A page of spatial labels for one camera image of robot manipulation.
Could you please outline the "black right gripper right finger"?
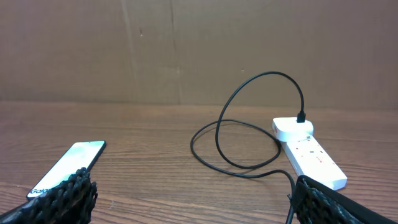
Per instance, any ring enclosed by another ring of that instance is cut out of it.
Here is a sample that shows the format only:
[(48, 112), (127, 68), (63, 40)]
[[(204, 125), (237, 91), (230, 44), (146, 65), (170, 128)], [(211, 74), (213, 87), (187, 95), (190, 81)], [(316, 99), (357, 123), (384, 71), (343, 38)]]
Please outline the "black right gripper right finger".
[(288, 223), (296, 216), (300, 223), (397, 224), (306, 175), (298, 177), (288, 198)]

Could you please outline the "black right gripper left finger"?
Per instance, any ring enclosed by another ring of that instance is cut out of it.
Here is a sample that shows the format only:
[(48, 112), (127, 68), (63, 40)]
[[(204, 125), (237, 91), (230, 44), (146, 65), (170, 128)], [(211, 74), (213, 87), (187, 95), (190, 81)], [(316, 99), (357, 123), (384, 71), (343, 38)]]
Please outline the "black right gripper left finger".
[(96, 182), (82, 167), (67, 180), (1, 215), (5, 224), (89, 224), (98, 197)]

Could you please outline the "Samsung Galaxy smartphone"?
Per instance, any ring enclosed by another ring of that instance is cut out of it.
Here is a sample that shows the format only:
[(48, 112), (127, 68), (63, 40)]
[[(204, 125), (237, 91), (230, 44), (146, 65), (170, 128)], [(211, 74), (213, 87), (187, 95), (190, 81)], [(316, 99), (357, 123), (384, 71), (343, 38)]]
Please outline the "Samsung Galaxy smartphone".
[(78, 169), (87, 171), (94, 166), (106, 147), (105, 140), (76, 142), (50, 168), (49, 171), (28, 192), (27, 200), (32, 200), (67, 180)]

